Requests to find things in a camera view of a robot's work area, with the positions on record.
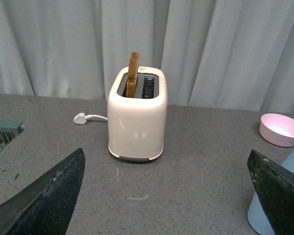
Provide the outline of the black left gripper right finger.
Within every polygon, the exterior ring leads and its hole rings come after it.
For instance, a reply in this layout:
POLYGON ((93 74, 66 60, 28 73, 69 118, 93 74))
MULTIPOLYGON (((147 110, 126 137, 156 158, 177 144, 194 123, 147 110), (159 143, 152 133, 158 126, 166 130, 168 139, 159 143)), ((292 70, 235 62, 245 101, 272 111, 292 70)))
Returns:
POLYGON ((294 235, 294 173, 252 150, 247 167, 261 207, 276 235, 294 235))

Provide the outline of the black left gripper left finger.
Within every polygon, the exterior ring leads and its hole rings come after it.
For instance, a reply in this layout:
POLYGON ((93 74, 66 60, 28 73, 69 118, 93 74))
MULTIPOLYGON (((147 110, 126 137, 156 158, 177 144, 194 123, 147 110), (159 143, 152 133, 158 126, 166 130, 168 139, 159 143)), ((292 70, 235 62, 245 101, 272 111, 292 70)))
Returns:
POLYGON ((85 155, 77 149, 0 205, 0 235, 64 235, 78 199, 85 155))

